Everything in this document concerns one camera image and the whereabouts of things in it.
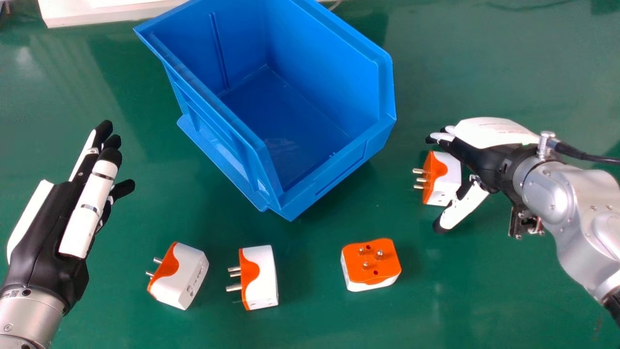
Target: blue plastic bin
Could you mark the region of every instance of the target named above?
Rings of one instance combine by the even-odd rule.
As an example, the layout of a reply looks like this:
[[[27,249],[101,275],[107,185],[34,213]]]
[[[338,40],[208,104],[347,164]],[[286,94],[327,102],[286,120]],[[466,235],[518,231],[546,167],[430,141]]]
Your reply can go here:
[[[390,56],[314,0],[193,0],[135,32],[179,127],[260,211],[295,219],[396,122]]]

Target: plug pin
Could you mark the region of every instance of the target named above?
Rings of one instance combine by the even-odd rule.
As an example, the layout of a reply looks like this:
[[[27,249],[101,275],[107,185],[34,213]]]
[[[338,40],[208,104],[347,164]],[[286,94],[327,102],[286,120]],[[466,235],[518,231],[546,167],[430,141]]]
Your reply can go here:
[[[241,291],[241,284],[226,286],[226,292]]]

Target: screw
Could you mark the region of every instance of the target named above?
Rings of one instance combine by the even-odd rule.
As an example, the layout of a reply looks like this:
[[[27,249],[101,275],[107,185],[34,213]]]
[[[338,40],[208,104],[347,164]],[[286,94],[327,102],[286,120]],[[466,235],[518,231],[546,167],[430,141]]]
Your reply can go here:
[[[551,148],[549,148],[549,139],[555,138],[556,134],[553,131],[542,131],[541,137],[538,140],[538,158],[540,160],[546,160],[551,156]]]

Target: green table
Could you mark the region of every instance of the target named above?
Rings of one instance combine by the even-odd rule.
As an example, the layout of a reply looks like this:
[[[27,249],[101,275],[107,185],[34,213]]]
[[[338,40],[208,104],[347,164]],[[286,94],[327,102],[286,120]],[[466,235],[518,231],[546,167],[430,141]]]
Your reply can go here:
[[[48,30],[32,0],[17,2],[0,24],[0,245],[38,181],[65,180],[88,131],[110,119],[120,177],[137,188],[97,236],[91,283],[55,348],[617,347],[620,332],[560,268],[551,236],[509,239],[502,196],[437,236],[441,210],[421,204],[410,170],[427,134],[474,116],[620,156],[618,10],[613,0],[345,2],[336,13],[392,55],[399,119],[382,152],[287,222],[258,212],[177,128],[135,23]],[[340,249],[377,237],[394,239],[401,277],[348,292]],[[186,312],[146,292],[144,271],[174,240],[211,262]],[[224,291],[226,268],[239,247],[262,244],[275,250],[280,305],[246,312]]]

